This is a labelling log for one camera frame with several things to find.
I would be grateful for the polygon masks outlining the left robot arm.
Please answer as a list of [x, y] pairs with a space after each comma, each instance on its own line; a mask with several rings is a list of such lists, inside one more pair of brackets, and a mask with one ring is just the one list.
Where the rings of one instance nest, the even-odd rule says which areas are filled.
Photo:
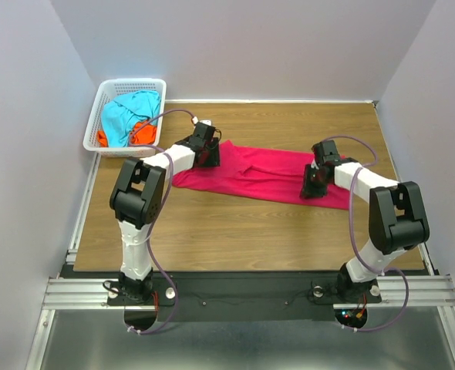
[[175, 175], [195, 167], [218, 167], [221, 131], [207, 121], [166, 150], [143, 159], [123, 162], [110, 196], [110, 208], [120, 227], [122, 264], [118, 283], [109, 288], [134, 303], [147, 302], [153, 293], [150, 236]]

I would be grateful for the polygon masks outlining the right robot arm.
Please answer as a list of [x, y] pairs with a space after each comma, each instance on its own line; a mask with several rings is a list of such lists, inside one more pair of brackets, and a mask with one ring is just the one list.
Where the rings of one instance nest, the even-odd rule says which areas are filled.
[[[341, 266], [330, 291], [337, 301], [349, 302], [370, 293], [376, 278], [396, 258], [429, 239], [423, 198], [417, 183], [391, 180], [342, 157], [332, 137], [314, 144], [312, 152], [314, 160], [305, 166], [300, 197], [322, 198], [331, 185], [349, 192], [349, 236], [355, 256]], [[362, 249], [354, 236], [355, 196], [369, 205], [369, 239]]]

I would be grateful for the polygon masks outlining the pink t-shirt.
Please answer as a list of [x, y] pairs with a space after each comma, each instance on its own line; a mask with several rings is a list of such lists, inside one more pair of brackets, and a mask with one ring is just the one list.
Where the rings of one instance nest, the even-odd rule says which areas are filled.
[[220, 145], [220, 159], [220, 166], [176, 174], [173, 185], [284, 204], [349, 209], [349, 191], [335, 185], [322, 198], [300, 197], [305, 166], [314, 160], [312, 153], [236, 146], [228, 140]]

